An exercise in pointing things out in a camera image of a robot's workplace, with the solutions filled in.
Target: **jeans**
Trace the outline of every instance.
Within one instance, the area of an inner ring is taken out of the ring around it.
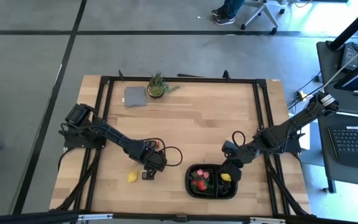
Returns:
[[[232,19],[237,15],[244,1],[245,0],[224,0],[222,8],[226,11],[226,15]]]

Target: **gray cloth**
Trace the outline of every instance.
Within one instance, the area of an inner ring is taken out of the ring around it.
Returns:
[[[133,86],[125,89],[125,106],[146,106],[146,88],[144,86]]]

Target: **keyboard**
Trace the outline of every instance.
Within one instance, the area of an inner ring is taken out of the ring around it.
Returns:
[[[358,126],[329,127],[338,163],[358,167]]]

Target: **small yellow fruit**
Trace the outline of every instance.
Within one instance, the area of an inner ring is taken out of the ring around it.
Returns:
[[[225,181],[231,181],[231,177],[229,174],[221,174],[221,177]]]
[[[128,182],[134,182],[137,179],[137,170],[134,170],[128,174]]]

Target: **black tray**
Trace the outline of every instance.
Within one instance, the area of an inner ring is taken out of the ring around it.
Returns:
[[[191,173],[198,170],[206,170],[210,173],[208,188],[206,190],[193,190],[191,188]],[[219,186],[222,186],[221,182],[226,182],[222,180],[221,174],[218,173],[219,165],[216,164],[195,164],[190,166],[186,171],[185,176],[185,186],[186,191],[192,197],[203,198],[203,199],[230,199],[233,198],[237,193],[237,182],[231,181],[230,188],[227,192],[221,192]]]

